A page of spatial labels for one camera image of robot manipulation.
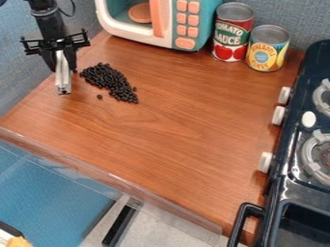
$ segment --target red can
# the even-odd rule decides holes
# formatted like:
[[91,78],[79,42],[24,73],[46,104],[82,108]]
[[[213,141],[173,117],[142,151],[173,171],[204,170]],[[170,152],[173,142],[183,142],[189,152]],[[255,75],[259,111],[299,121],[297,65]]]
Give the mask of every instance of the red can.
[[212,54],[226,62],[245,58],[255,15],[246,4],[232,2],[217,9]]

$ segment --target toy microwave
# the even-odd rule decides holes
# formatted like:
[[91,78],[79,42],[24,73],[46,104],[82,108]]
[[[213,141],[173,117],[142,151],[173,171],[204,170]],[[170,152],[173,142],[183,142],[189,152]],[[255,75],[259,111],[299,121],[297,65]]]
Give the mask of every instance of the toy microwave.
[[96,0],[101,26],[125,39],[197,51],[211,34],[222,0]]

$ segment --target can lid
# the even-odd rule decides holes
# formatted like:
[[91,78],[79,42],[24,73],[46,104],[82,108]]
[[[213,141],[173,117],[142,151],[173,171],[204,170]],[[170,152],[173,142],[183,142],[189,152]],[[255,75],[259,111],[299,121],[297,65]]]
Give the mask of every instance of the can lid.
[[227,3],[222,4],[217,9],[217,14],[220,19],[243,22],[255,17],[253,10],[243,3]]
[[289,32],[275,25],[261,25],[252,30],[253,39],[268,44],[281,44],[289,41]]

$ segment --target white knob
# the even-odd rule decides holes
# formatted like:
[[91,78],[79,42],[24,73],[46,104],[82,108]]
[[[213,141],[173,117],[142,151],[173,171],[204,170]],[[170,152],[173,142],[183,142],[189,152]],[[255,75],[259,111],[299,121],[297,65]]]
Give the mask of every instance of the white knob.
[[267,174],[272,158],[273,153],[264,151],[261,155],[261,160],[259,161],[258,171]]
[[290,87],[283,87],[280,95],[279,95],[279,99],[278,102],[280,104],[287,104],[289,101],[289,94],[291,93],[291,88]]
[[275,125],[281,125],[286,113],[286,107],[276,106],[271,122]]
[[314,114],[314,112],[305,112],[301,119],[301,123],[305,127],[313,127],[316,124],[316,115]]

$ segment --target wooden countertop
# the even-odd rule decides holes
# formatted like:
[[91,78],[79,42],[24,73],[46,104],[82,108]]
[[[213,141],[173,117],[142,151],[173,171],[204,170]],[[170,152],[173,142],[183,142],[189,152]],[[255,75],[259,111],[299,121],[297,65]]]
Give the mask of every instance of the wooden countertop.
[[[138,88],[140,104],[117,102],[78,75],[72,94],[58,96],[51,75],[0,124],[196,212],[229,235],[240,204],[262,204],[258,161],[274,148],[274,106],[302,55],[290,51],[283,69],[262,73],[216,61],[207,49],[185,53],[102,32],[80,51],[78,70],[110,63]],[[253,229],[245,228],[248,240]]]

